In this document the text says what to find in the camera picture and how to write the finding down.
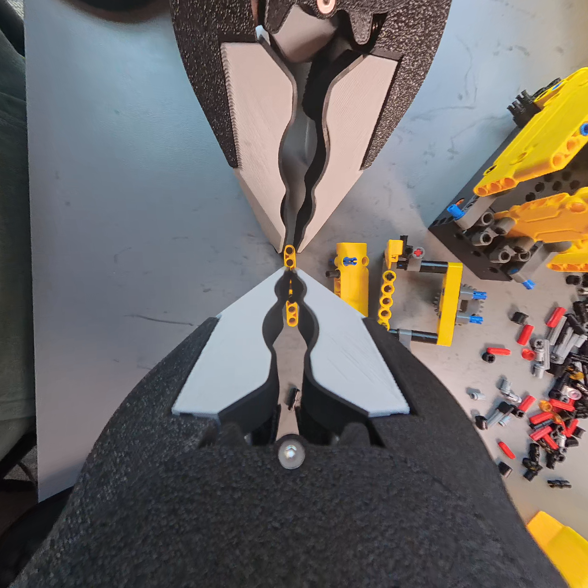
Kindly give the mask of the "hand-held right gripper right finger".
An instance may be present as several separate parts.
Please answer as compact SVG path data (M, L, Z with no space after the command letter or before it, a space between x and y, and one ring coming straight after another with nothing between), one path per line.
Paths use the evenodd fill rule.
M303 270L297 276L304 286L299 330L313 383L367 417L408 414L364 316Z

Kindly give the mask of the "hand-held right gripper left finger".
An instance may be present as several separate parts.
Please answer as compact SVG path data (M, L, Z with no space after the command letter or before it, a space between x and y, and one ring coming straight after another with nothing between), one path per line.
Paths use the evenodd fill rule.
M172 407L174 415L267 420L277 405L274 343L283 329L288 275L279 269L217 315Z

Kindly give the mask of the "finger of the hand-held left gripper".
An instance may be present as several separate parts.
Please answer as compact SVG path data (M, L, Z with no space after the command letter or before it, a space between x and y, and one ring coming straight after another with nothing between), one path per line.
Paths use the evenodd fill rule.
M296 82L268 42L224 42L221 56L235 175L264 234L280 252L286 239L282 205L289 194L281 151L295 119Z
M363 173L364 158L398 66L384 55L344 52L345 67L325 86L316 117L317 147L305 175L295 246L302 252Z

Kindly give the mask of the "yellow lego beam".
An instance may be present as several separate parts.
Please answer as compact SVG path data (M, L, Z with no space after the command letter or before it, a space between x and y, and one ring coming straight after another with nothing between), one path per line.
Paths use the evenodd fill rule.
M296 270L296 250L293 245L286 245L283 249L283 261L288 275L288 296L285 303L286 321L291 327L298 326L299 308L293 291L293 276Z

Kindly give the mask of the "yellow lego panel with pins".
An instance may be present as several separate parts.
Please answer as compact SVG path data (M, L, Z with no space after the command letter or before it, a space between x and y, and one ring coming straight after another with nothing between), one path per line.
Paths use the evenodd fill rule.
M326 277L334 293L364 317L369 313L369 258L366 243L339 242Z

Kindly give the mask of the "lego axle and gear assembly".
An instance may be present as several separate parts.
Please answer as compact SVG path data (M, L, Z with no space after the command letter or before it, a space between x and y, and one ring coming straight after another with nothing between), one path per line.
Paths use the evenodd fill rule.
M409 246L407 239L407 236L391 239L384 249L378 324L388 333L393 334L408 349L413 342L450 347L457 326L483 323L479 308L480 304L487 299L487 293L462 283L462 263L427 261L424 258L424 248ZM401 270L443 277L442 288L435 299L437 315L435 332L390 327L394 283L397 273Z

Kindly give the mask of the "yellow lego robot body model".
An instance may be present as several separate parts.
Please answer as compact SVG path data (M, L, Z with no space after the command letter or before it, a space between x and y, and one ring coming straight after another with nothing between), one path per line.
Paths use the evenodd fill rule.
M484 281L587 272L587 68L508 106L516 128L429 230Z

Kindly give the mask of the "pile of small lego pins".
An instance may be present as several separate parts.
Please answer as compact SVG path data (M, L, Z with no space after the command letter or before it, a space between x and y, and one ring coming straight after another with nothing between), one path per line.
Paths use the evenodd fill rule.
M546 396L521 396L511 381L501 378L493 410L473 417L481 431L515 419L527 421L529 442L521 462L526 481L535 480L543 469L554 471L587 433L580 425L587 419L587 273L567 275L565 282L576 288L577 298L570 308L553 308L543 334L534 332L528 314L515 311L509 316L520 327L516 344L531 375L552 379Z

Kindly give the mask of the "yellow plastic bin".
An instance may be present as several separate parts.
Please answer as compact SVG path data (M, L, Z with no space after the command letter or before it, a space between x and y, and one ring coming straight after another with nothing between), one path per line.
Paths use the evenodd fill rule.
M587 587L587 540L544 511L527 530L570 587Z

